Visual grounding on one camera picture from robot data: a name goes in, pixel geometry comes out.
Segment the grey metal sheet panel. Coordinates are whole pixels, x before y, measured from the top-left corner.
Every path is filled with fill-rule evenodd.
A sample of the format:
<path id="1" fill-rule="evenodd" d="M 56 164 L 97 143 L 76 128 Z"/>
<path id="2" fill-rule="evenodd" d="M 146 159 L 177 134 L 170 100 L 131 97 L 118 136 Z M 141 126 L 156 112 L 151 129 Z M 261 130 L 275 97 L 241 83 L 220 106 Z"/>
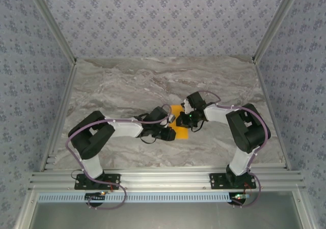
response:
<path id="1" fill-rule="evenodd" d="M 16 229 L 319 229 L 299 192 L 265 192 L 251 207 L 221 202 L 150 203 L 89 209 L 68 193 L 32 194 Z"/>

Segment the small circuit board with led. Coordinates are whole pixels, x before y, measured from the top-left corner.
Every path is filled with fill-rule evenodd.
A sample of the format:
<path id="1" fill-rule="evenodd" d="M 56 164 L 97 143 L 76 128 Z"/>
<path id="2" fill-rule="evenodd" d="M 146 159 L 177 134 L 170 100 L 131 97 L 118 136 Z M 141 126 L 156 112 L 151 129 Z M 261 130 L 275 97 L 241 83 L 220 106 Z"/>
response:
<path id="1" fill-rule="evenodd" d="M 84 200 L 87 202 L 104 201 L 105 193 L 101 193 L 101 192 L 86 193 L 84 196 Z"/>
<path id="2" fill-rule="evenodd" d="M 230 197 L 233 200 L 242 200 L 242 199 L 247 199 L 250 197 L 250 194 L 246 194 L 246 193 L 230 193 Z"/>

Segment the aluminium frame cross rail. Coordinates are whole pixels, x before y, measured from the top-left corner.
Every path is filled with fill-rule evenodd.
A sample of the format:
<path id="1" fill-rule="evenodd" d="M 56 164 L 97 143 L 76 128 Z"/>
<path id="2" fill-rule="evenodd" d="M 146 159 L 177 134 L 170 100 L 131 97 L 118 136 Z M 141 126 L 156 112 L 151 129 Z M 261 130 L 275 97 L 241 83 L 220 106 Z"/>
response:
<path id="1" fill-rule="evenodd" d="M 109 174 L 120 174 L 121 185 L 131 192 L 171 192 L 210 190 L 211 173 L 222 173 L 223 167 L 148 167 L 106 169 Z M 252 172 L 258 177 L 262 191 L 296 191 L 306 188 L 300 171 L 287 170 L 284 164 L 255 164 Z M 71 170 L 50 169 L 33 173 L 29 190 L 72 191 Z"/>

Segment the aluminium frame side rail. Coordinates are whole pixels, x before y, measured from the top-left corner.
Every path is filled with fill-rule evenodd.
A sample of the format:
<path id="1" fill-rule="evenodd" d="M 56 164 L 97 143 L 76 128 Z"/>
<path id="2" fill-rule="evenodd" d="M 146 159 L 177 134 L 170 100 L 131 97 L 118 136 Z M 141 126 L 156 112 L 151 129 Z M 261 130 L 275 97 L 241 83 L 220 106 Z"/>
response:
<path id="1" fill-rule="evenodd" d="M 65 123 L 66 114 L 68 111 L 69 101 L 71 97 L 72 87 L 74 84 L 74 79 L 76 76 L 76 62 L 74 62 L 71 66 L 68 79 L 64 88 L 63 96 L 61 99 L 61 103 L 59 105 L 59 109 L 55 118 L 54 126 L 49 136 L 49 140 L 47 146 L 45 148 L 45 153 L 43 155 L 40 172 L 44 172 L 46 170 L 47 160 L 57 145 L 57 142 L 60 140 L 62 135 L 62 130 Z"/>
<path id="2" fill-rule="evenodd" d="M 271 101 L 270 101 L 270 98 L 269 98 L 269 95 L 268 95 L 268 92 L 267 92 L 267 88 L 265 86 L 263 76 L 262 76 L 262 74 L 260 72 L 260 68 L 256 63 L 254 63 L 254 66 L 255 66 L 255 70 L 256 70 L 256 73 L 257 73 L 258 80 L 260 82 L 262 91 L 263 91 L 265 99 L 266 99 L 266 104 L 267 104 L 267 107 L 268 107 L 268 110 L 269 110 L 269 113 L 270 113 L 270 116 L 271 116 L 271 120 L 272 120 L 274 128 L 275 128 L 276 135 L 277 135 L 278 140 L 279 140 L 279 144 L 280 144 L 281 149 L 282 149 L 282 153 L 283 153 L 283 156 L 284 156 L 284 159 L 285 159 L 285 167 L 287 168 L 287 170 L 293 170 L 292 165 L 290 164 L 290 159 L 288 157 L 288 153 L 287 153 L 284 141 L 283 141 L 283 139 L 281 137 L 281 131 L 280 131 L 280 128 L 278 126 L 277 119 L 276 119 L 276 116 L 275 116 L 275 113 L 274 113 L 274 110 L 273 110 L 273 107 L 272 107 L 272 104 L 271 104 Z"/>

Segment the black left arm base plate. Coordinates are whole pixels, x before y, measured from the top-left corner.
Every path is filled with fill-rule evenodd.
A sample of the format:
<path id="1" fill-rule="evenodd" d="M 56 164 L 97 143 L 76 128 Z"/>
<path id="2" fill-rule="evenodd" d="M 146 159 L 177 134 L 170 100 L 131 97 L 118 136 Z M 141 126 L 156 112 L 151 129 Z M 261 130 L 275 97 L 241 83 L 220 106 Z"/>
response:
<path id="1" fill-rule="evenodd" d="M 98 178 L 95 178 L 98 181 L 102 182 L 111 182 L 111 183 L 120 183 L 120 174 L 105 174 L 103 173 Z M 119 187 L 117 185 L 105 185 L 101 183 L 96 183 L 91 181 L 89 178 L 86 177 L 85 174 L 78 174 L 75 178 L 75 190 L 118 190 Z"/>

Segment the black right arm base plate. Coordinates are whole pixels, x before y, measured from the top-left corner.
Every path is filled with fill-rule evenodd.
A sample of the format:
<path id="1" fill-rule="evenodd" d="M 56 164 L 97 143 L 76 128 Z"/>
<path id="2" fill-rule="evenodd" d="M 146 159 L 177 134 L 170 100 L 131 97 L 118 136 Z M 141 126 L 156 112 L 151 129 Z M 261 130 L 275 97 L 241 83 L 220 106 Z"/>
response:
<path id="1" fill-rule="evenodd" d="M 255 178 L 245 173 L 235 176 L 233 173 L 212 173 L 209 175 L 211 189 L 255 189 Z"/>

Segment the aluminium frame post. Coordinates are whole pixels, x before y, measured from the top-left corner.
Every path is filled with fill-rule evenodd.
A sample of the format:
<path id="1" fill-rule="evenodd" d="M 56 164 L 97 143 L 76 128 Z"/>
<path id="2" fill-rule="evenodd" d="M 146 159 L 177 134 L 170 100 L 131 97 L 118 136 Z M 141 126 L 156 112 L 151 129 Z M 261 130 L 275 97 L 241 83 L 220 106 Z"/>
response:
<path id="1" fill-rule="evenodd" d="M 75 57 L 73 55 L 72 50 L 70 49 L 70 46 L 65 39 L 63 33 L 61 32 L 58 23 L 56 22 L 54 16 L 52 15 L 47 3 L 45 0 L 33 0 L 37 9 L 43 16 L 47 26 L 49 27 L 50 31 L 52 32 L 56 42 L 60 46 L 63 54 L 67 58 L 69 64 L 74 65 L 75 64 Z"/>
<path id="2" fill-rule="evenodd" d="M 255 53 L 253 54 L 253 63 L 255 65 L 259 64 L 266 50 L 268 49 L 270 43 L 272 42 L 274 36 L 276 35 L 278 29 L 280 28 L 284 18 L 288 14 L 295 0 L 281 0 L 271 22 L 257 46 Z"/>

